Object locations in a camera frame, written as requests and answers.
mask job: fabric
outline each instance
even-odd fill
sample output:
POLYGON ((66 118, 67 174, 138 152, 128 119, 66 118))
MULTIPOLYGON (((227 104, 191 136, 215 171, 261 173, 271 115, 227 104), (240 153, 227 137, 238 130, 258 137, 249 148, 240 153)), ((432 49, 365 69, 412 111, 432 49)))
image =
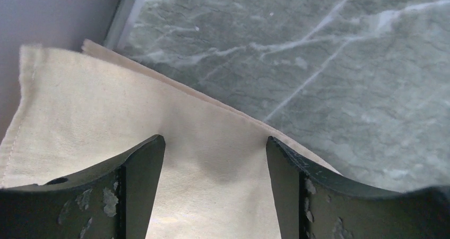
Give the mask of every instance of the fabric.
POLYGON ((21 103, 0 145, 2 187, 44 184, 161 134, 147 238, 280 238, 265 145, 281 132, 86 41, 87 55, 23 46, 21 103))

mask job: gray marble surface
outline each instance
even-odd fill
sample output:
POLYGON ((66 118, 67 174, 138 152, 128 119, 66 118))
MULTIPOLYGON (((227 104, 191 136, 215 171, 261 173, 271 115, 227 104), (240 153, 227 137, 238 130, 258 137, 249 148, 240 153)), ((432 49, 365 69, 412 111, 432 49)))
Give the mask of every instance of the gray marble surface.
POLYGON ((450 183, 450 0, 147 0, 121 53, 357 181, 450 183))

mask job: seam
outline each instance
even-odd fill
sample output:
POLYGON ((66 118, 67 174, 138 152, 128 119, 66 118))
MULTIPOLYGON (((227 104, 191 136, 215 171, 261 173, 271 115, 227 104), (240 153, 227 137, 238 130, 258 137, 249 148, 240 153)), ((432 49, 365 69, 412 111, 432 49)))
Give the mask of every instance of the seam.
MULTIPOLYGON (((31 74, 31 83, 30 83, 30 85, 29 85, 29 89, 31 88, 31 86, 33 86, 33 83, 34 83, 34 76, 36 75, 36 71, 37 71, 38 66, 41 65, 41 62, 42 62, 42 50, 41 50, 41 49, 42 49, 42 48, 39 47, 39 51, 37 51, 37 50, 34 51, 34 58, 33 58, 33 59, 34 59, 34 62, 33 62, 33 73, 31 74)), ((13 156, 14 147, 15 147, 15 144, 16 144, 16 142, 17 142, 17 138, 19 137, 19 134, 20 134, 20 128, 22 127, 23 121, 24 121, 24 118, 23 118, 23 116, 22 116, 21 121, 20 121, 20 124, 19 124, 19 126, 18 126, 18 128, 17 128, 16 136, 14 137, 13 144, 11 145, 11 151, 10 151, 10 153, 9 153, 9 155, 8 155, 8 158, 7 158, 7 161, 6 161, 5 171, 3 172, 3 175, 2 175, 2 182, 0 183, 0 189, 1 189, 1 188, 5 188, 5 177, 6 177, 6 173, 7 173, 7 171, 8 171, 8 167, 9 167, 10 164, 11 164, 11 157, 13 156)))

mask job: cloth fold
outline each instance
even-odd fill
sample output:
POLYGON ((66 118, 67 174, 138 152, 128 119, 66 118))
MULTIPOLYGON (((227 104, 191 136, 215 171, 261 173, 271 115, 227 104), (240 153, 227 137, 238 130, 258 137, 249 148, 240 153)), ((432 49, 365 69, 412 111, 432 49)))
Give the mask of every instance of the cloth fold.
POLYGON ((91 41, 23 46, 21 103, 0 145, 2 187, 44 184, 160 134, 148 238, 280 238, 265 153, 278 130, 91 41))

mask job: folded cloth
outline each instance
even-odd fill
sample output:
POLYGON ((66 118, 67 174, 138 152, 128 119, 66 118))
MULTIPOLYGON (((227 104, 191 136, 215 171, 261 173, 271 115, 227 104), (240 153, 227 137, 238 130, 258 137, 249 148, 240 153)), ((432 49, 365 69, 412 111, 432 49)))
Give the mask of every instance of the folded cloth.
POLYGON ((44 184, 160 134, 166 153, 147 238, 280 238, 265 145, 291 138, 85 41, 23 46, 22 98, 0 145, 0 186, 44 184))

